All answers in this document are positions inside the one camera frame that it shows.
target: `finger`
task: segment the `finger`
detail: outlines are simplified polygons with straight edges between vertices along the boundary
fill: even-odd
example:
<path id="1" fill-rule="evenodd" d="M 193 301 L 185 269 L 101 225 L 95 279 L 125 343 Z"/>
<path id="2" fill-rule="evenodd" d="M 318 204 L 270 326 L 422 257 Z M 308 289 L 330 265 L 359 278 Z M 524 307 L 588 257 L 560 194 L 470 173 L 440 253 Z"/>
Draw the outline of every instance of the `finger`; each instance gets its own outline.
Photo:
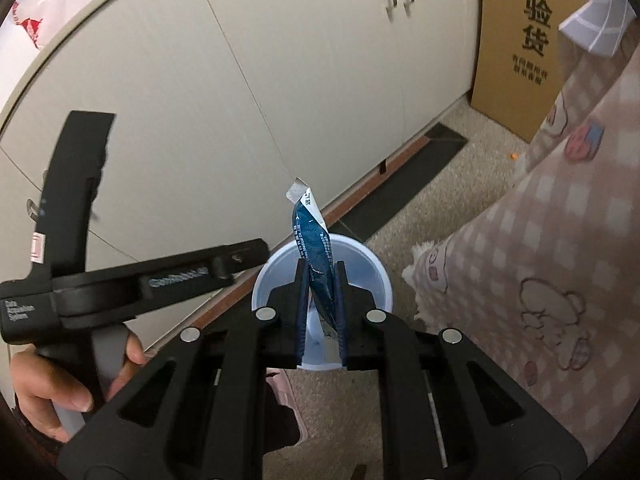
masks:
<path id="1" fill-rule="evenodd" d="M 146 363 L 145 351 L 142 349 L 142 343 L 138 336 L 133 332 L 129 334 L 129 338 L 127 339 L 127 349 L 125 353 L 135 364 L 143 365 Z"/>
<path id="2" fill-rule="evenodd" d="M 40 433 L 59 442 L 68 442 L 69 436 L 60 423 L 50 400 L 40 397 L 18 397 L 20 411 Z"/>
<path id="3" fill-rule="evenodd" d="M 68 410 L 87 412 L 94 400 L 75 377 L 33 351 L 17 353 L 11 360 L 11 375 L 18 399 L 39 397 Z"/>
<path id="4" fill-rule="evenodd" d="M 118 376 L 113 380 L 111 386 L 109 387 L 109 393 L 107 394 L 107 400 L 113 399 L 115 394 L 117 394 L 125 384 L 127 384 L 131 378 L 140 370 L 142 366 L 126 359 L 122 370 L 118 374 Z"/>

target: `dark sleeve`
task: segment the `dark sleeve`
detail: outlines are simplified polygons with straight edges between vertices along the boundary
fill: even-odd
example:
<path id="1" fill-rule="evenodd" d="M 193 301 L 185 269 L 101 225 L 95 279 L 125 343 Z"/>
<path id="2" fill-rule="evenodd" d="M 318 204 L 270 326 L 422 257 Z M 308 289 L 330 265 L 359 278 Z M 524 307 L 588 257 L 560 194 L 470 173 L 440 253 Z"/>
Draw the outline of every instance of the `dark sleeve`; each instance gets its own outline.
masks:
<path id="1" fill-rule="evenodd" d="M 56 458 L 58 457 L 58 453 L 60 453 L 60 449 L 62 449 L 63 444 L 53 438 L 49 438 L 48 436 L 40 433 L 31 425 L 29 420 L 20 410 L 18 397 L 15 397 L 15 408 L 12 409 L 12 412 L 14 413 L 14 417 L 20 423 L 20 426 L 24 429 L 25 433 L 29 437 L 29 440 L 31 441 L 33 446 L 38 449 L 41 455 L 45 459 L 47 459 L 48 462 L 55 464 Z"/>

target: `white label sticker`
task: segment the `white label sticker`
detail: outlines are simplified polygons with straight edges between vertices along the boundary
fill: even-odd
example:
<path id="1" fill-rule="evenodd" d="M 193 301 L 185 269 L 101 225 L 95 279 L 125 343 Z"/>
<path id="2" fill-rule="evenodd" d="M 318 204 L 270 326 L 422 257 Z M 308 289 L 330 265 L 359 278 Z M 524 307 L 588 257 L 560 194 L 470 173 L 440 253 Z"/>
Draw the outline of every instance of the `white label sticker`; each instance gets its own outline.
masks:
<path id="1" fill-rule="evenodd" d="M 44 263 L 44 241 L 46 236 L 34 233 L 31 239 L 31 261 L 36 264 Z"/>

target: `brown cardboard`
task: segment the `brown cardboard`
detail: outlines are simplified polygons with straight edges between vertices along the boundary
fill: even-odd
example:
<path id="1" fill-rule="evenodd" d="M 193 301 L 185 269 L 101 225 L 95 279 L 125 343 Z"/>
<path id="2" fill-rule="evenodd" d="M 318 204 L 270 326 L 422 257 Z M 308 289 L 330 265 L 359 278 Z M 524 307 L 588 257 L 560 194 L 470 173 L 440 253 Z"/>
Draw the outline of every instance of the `brown cardboard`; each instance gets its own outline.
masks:
<path id="1" fill-rule="evenodd" d="M 558 25 L 587 1 L 482 0 L 472 107 L 530 141 L 562 88 Z"/>

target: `blue wrapper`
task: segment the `blue wrapper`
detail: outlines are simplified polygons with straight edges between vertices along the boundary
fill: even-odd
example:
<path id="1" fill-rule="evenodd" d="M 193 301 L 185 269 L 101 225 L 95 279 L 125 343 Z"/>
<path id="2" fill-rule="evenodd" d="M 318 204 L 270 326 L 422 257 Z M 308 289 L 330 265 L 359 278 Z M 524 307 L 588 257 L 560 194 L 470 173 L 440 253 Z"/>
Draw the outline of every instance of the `blue wrapper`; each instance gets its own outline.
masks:
<path id="1" fill-rule="evenodd" d="M 287 198 L 294 204 L 293 234 L 300 255 L 309 263 L 309 286 L 316 309 L 335 330 L 334 257 L 329 232 L 309 186 L 296 179 Z"/>

